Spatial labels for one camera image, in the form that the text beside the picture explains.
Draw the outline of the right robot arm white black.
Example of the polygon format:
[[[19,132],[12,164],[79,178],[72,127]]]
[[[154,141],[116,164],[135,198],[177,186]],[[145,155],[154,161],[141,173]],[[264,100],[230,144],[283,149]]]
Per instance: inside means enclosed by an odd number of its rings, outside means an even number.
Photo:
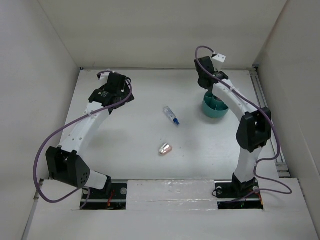
[[[235,114],[239,121],[236,140],[240,146],[237,167],[232,175],[231,191],[243,197],[255,181],[254,166],[262,149],[271,138],[271,126],[266,117],[271,111],[264,107],[260,113],[252,104],[244,101],[241,93],[222,71],[216,71],[209,56],[194,60],[200,87],[211,92]]]

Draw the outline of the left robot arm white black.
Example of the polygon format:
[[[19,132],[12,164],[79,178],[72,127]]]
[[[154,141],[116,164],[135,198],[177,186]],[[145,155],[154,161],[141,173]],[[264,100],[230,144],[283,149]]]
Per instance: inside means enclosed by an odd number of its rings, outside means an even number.
[[[113,110],[134,100],[129,77],[114,71],[98,74],[105,84],[88,98],[83,118],[57,147],[45,153],[49,176],[77,189],[91,188],[100,198],[111,194],[110,176],[91,170],[84,155],[90,141]]]

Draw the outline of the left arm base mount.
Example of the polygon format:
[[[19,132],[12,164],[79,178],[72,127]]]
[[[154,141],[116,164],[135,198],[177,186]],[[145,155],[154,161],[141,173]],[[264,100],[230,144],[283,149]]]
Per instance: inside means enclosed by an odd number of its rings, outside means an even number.
[[[112,182],[109,193],[91,188],[82,191],[80,200],[81,210],[126,210],[128,182],[126,180],[115,180]]]

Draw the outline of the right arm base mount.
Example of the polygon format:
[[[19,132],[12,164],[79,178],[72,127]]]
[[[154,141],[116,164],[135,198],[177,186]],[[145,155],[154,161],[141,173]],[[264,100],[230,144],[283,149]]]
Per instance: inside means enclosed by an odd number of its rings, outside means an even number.
[[[217,199],[218,210],[264,209],[261,194],[254,192],[259,187],[257,181],[253,186],[241,192],[232,189],[230,180],[217,180],[214,182],[214,186],[212,196]]]

